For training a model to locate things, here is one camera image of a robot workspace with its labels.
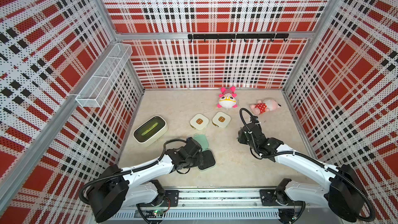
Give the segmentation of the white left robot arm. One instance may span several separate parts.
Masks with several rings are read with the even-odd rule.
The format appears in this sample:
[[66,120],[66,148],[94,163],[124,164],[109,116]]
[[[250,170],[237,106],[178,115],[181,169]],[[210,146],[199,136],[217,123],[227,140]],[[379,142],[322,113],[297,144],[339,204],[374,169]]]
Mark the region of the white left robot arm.
[[193,138],[187,138],[183,144],[173,149],[164,147],[159,157],[137,166],[109,166],[99,178],[80,189],[80,201],[91,207],[97,223],[110,219],[127,206],[160,206],[169,202],[157,177],[203,164],[202,146]]

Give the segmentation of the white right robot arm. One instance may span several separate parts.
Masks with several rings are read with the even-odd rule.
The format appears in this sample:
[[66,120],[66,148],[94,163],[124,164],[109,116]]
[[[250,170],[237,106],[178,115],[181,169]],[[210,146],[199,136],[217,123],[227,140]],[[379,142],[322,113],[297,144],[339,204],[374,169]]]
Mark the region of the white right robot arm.
[[243,123],[237,140],[248,145],[256,159],[268,159],[290,167],[314,181],[314,184],[302,184],[284,178],[275,188],[274,195],[267,200],[282,206],[301,202],[302,207],[308,203],[327,207],[350,223],[358,220],[369,223],[375,220],[374,205],[349,165],[337,167],[327,164],[296,151],[281,140],[267,138],[256,116],[250,117],[250,123]]

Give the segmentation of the green nail kit case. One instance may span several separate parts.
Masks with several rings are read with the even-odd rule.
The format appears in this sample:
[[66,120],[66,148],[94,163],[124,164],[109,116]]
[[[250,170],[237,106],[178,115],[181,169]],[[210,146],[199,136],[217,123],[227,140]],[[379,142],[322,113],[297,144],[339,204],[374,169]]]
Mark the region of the green nail kit case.
[[216,166],[216,161],[214,154],[211,149],[209,149],[209,143],[204,134],[195,134],[193,137],[202,147],[201,161],[198,163],[198,169],[200,171],[209,170]]

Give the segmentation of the cream nail kit case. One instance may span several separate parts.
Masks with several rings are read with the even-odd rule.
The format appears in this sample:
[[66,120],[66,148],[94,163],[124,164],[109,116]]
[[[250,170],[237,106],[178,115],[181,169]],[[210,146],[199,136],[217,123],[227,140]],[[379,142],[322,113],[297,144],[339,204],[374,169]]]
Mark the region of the cream nail kit case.
[[203,130],[207,127],[208,124],[209,124],[209,119],[202,114],[196,114],[190,120],[191,127],[196,130]]
[[219,128],[226,128],[231,122],[231,117],[223,112],[217,112],[212,119],[212,124]]

